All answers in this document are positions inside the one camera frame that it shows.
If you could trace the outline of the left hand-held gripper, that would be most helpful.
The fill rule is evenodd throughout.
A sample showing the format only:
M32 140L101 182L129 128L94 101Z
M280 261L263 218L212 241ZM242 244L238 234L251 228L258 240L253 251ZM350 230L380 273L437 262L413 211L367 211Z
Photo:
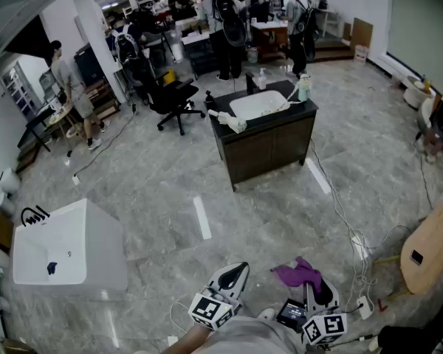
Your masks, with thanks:
M243 308L239 299L247 283L250 266L247 262L220 268L208 286L193 298L188 313L192 320L209 330L218 330Z

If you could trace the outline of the purple cloth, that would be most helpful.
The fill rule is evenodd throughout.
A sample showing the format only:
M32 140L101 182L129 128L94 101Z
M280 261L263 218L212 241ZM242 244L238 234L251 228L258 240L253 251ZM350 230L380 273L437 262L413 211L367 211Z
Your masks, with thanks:
M321 273L313 269L310 263L301 256L296 257L295 261L297 265L294 268L287 265L279 265L270 271L275 273L278 279L286 286L297 288L308 283L317 293L320 293L322 291Z

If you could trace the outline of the dark wooden sink cabinet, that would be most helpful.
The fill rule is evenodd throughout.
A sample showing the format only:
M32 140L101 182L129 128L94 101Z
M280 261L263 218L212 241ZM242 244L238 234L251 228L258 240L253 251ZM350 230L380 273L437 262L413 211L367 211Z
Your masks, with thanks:
M293 89L291 81L282 80L269 83L263 91L256 88L253 94L241 90L205 102L208 110L232 116L235 112L230 103L239 98L250 97L259 105L263 94L277 92L291 102L283 111L247 121L247 128L241 133L221 124L217 117L209 116L232 186L291 163L305 162L318 107L311 100L299 103L290 95Z

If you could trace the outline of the brown wooden cabinet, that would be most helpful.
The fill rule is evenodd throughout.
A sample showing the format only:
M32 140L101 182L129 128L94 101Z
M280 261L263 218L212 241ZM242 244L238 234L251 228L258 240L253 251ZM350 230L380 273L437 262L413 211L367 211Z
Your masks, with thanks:
M256 22L251 24L251 30L259 63L286 58L289 44L286 21Z

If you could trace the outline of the black screen device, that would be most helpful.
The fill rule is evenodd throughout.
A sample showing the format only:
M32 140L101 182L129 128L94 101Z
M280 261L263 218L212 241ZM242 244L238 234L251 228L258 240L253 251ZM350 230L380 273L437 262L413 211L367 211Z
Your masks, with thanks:
M302 302L288 299L276 316L276 322L294 330L302 332L302 326L306 323L306 308Z

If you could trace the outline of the person's white shirt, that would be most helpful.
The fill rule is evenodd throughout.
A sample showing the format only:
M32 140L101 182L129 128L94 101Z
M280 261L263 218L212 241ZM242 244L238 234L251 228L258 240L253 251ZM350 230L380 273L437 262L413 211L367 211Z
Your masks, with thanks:
M294 330L276 321L233 317L193 354L305 354Z

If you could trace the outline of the black bag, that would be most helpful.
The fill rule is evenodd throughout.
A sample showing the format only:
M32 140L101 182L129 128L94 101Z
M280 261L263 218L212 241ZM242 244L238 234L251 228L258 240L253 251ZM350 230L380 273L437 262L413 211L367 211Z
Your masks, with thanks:
M377 335L381 354L432 354L443 352L443 336L433 328L385 326Z

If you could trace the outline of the white sink basin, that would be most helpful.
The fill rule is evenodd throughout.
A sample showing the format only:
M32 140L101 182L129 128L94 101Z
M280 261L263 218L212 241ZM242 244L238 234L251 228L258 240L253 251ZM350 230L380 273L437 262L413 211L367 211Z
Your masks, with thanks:
M230 102L233 113L245 121L284 111L289 107L290 102L280 92L271 90L241 97Z

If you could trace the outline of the black office chair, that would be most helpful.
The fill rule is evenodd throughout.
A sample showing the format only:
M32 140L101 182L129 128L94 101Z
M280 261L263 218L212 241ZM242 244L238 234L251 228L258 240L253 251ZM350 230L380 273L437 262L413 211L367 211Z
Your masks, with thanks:
M163 115L164 118L157 124L159 131L164 129L164 124L173 118L177 119L179 134L185 135L181 116L188 114L198 114L205 118L205 113L201 110L193 109L194 102L191 97L199 89L193 85L194 79L189 78L185 81L175 80L167 85L163 85L163 78L168 72L158 77L147 76L143 82L146 93L149 97L149 107L152 111Z

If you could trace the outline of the light green cartoon bottle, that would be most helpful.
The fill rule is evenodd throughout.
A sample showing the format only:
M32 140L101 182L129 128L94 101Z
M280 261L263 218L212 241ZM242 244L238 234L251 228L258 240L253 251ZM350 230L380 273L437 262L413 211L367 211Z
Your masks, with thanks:
M303 103L310 98L312 78L307 73L300 75L299 81L297 83L298 87L298 101Z

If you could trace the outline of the wooden step shelf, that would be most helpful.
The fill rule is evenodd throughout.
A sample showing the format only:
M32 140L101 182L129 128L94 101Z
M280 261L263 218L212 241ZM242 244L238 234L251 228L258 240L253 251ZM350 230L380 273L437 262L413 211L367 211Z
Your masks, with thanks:
M99 119L107 119L120 111L120 103L106 79L86 87L85 93Z

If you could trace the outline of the black shelf trolley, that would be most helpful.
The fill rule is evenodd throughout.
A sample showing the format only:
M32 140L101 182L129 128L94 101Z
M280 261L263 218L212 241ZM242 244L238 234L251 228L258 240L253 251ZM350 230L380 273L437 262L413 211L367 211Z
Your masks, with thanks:
M196 80L201 75L218 69L208 31L191 32L182 38L182 44Z

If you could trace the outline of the round wooden side table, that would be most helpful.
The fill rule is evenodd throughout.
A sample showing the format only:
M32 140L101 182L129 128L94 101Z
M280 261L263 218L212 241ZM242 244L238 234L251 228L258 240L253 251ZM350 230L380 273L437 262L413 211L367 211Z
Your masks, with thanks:
M77 122L77 120L72 116L72 105L66 103L62 105L61 109L58 111L55 111L51 117L49 118L49 129L55 129L58 128L58 130L61 132L62 137L65 140L66 146L67 146L67 156L70 157L72 154L72 151L74 149L74 146L70 143L69 137L67 136L67 130L65 129L65 124L69 124L71 127L71 132L73 132L74 136L81 139L83 142L85 142L83 138L82 133L82 125Z

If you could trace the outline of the silver cylinder bin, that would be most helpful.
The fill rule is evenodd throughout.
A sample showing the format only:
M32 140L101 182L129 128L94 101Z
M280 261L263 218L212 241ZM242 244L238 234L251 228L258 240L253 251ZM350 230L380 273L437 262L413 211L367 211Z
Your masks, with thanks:
M185 48L175 31L170 31L170 34L168 35L168 42L171 47L170 53L172 54L173 62L181 63L185 59Z

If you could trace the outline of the wooden platform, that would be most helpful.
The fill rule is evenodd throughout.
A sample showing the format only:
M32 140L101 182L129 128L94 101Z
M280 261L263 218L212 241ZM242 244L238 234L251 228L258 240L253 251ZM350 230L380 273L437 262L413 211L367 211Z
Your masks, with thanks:
M333 61L333 60L352 60L354 50L342 41L317 41L315 43L315 59L312 63Z

